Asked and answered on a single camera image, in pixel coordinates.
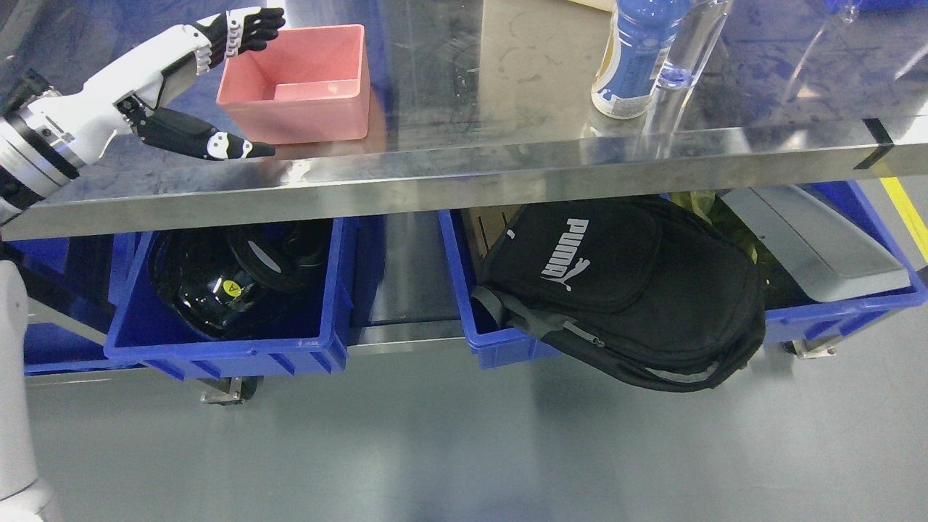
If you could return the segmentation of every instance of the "white robot body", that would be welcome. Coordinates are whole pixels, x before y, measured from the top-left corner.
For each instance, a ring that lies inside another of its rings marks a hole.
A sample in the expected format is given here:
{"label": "white robot body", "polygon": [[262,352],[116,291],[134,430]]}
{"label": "white robot body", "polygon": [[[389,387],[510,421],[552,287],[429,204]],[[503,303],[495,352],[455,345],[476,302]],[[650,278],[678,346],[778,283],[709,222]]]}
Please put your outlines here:
{"label": "white robot body", "polygon": [[[0,225],[70,183],[118,135],[135,132],[153,147],[211,160],[273,155],[266,143],[163,106],[224,58],[263,50],[284,23],[281,8],[246,7],[175,25],[70,96],[37,73],[26,74],[0,100]],[[226,145],[211,155],[218,142]],[[26,410],[27,303],[16,265],[0,259],[0,522],[59,522],[52,490],[39,478]]]}

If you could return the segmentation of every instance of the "puma logo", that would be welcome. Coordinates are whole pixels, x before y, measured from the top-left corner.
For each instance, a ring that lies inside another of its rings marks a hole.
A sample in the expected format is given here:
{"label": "puma logo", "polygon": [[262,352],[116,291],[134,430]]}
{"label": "puma logo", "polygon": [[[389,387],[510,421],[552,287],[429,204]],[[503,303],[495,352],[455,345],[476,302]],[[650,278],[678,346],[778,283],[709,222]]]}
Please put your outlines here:
{"label": "puma logo", "polygon": [[545,266],[545,269],[541,271],[541,279],[559,282],[564,285],[567,292],[570,292],[573,289],[571,285],[567,284],[567,280],[577,276],[589,268],[590,265],[589,259],[581,257],[577,259],[576,265],[574,265],[573,268],[568,269],[574,261],[577,248],[580,246],[581,241],[583,241],[586,227],[589,225],[589,220],[568,219],[567,225],[570,226],[570,230],[561,234],[558,246],[554,247],[554,252],[551,254],[548,264]]}
{"label": "puma logo", "polygon": [[546,279],[546,280],[548,280],[548,281],[559,282],[560,284],[564,285],[565,288],[567,288],[567,292],[570,292],[570,291],[572,290],[572,288],[571,288],[571,285],[567,284],[567,280],[570,279],[570,278],[572,278],[573,276],[579,274],[580,272],[586,270],[587,267],[589,267],[589,259],[584,259],[583,257],[581,257],[581,258],[577,259],[577,264],[574,265],[573,268],[571,268],[570,270],[568,270],[566,274],[564,274],[564,277],[562,277],[562,278],[543,278],[543,279]]}

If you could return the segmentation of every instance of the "yellow floor tape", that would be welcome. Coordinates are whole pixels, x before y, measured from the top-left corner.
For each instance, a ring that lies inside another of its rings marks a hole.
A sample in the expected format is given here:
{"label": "yellow floor tape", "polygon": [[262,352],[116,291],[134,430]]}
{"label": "yellow floor tape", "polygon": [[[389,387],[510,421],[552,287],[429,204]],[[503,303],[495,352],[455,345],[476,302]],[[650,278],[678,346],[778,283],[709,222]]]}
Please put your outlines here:
{"label": "yellow floor tape", "polygon": [[889,199],[893,201],[893,205],[899,212],[899,217],[902,218],[902,222],[909,229],[909,234],[912,235],[915,244],[922,251],[925,263],[928,263],[928,227],[925,226],[922,216],[919,215],[919,211],[912,204],[912,199],[906,193],[905,188],[902,187],[899,178],[893,176],[893,172],[886,166],[885,162],[877,162],[872,168],[880,175],[883,188],[889,194]]}

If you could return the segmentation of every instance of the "plastic bottle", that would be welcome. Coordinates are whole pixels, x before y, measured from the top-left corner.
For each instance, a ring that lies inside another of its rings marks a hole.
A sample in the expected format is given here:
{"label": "plastic bottle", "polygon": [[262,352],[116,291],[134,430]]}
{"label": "plastic bottle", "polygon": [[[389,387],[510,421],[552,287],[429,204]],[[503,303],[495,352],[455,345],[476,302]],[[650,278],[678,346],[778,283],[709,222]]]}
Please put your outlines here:
{"label": "plastic bottle", "polygon": [[590,96],[617,119],[644,113],[691,0],[617,0],[612,32]]}
{"label": "plastic bottle", "polygon": [[693,7],[680,24],[677,39],[661,69],[658,86],[685,89],[696,85],[733,3],[734,0],[693,1]]}

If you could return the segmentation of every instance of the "black tape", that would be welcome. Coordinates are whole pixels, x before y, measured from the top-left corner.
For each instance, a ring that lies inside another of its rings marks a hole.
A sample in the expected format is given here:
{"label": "black tape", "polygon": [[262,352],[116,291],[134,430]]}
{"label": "black tape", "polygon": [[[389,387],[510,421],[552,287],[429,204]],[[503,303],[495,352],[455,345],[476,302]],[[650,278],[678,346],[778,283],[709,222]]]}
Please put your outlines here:
{"label": "black tape", "polygon": [[70,164],[68,160],[64,159],[64,156],[52,149],[51,145],[45,143],[45,140],[35,134],[35,131],[29,128],[18,114],[15,112],[8,114],[6,116],[6,121],[13,126],[20,137],[26,140],[26,143],[32,146],[36,152],[42,154],[43,158],[61,171],[61,174],[67,176],[68,179],[77,179],[77,168]]}
{"label": "black tape", "polygon": [[20,210],[26,210],[44,198],[23,185],[0,165],[0,197]]}
{"label": "black tape", "polygon": [[864,118],[864,125],[870,130],[870,134],[873,135],[873,139],[876,140],[877,147],[870,156],[864,159],[864,161],[857,164],[854,167],[854,170],[865,170],[871,168],[877,162],[879,162],[883,156],[889,153],[893,147],[896,146],[893,143],[892,137],[889,136],[889,133],[886,132],[886,127],[883,126],[883,122],[879,118]]}

